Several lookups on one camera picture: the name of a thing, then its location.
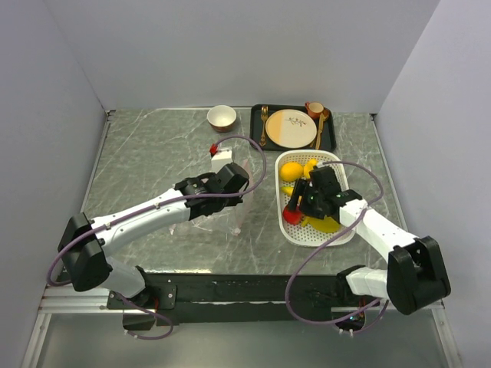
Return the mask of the yellow lemon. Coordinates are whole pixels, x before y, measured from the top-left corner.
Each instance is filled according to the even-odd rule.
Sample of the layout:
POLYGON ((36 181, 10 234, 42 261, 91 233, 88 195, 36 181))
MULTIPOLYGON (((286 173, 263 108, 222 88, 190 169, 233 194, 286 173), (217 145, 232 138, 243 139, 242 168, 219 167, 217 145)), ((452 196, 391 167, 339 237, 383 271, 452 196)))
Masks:
POLYGON ((310 172, 317 166, 318 161, 316 159, 310 159, 305 165, 303 169, 303 176, 306 179, 310 179, 310 172))

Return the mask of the clear zip top bag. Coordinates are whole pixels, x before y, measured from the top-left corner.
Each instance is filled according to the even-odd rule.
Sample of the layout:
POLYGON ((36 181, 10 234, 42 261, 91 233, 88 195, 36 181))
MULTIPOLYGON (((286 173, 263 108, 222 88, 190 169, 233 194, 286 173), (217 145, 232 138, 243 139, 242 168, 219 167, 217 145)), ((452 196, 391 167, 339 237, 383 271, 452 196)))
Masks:
MULTIPOLYGON (((247 188, 243 187, 240 192, 246 190, 247 188)), ((216 212, 208 216, 202 215, 190 220, 182 227, 189 228, 193 231, 220 231, 237 235, 240 233, 240 228, 248 209, 249 203, 243 200, 243 203, 233 207, 225 207, 221 212, 216 212)))

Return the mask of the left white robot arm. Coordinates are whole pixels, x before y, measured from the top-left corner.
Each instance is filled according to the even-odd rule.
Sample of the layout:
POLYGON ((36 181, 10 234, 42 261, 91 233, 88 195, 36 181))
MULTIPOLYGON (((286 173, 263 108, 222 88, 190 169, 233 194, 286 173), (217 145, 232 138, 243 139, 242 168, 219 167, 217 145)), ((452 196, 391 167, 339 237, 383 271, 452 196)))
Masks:
POLYGON ((156 198, 116 214, 93 220, 84 213, 72 216, 58 250, 73 289, 83 292, 101 286, 122 294, 134 307, 147 306, 153 290, 143 269, 115 260, 114 254, 160 228, 239 204, 239 191, 248 184, 249 174, 228 163, 218 172, 186 178, 156 198))

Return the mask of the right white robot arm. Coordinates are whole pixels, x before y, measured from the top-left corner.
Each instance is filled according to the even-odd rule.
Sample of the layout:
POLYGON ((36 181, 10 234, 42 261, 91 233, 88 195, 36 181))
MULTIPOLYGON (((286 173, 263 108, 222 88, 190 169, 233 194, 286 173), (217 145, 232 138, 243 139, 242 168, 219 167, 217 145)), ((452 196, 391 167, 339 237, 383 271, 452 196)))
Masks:
POLYGON ((403 230, 357 192, 343 190, 331 165, 315 167, 309 175, 295 181, 287 208, 335 220, 364 239, 387 263, 384 270, 357 265, 340 272, 335 294, 342 304, 353 305, 369 296, 390 301, 409 315, 450 295, 450 280, 434 238, 403 230))

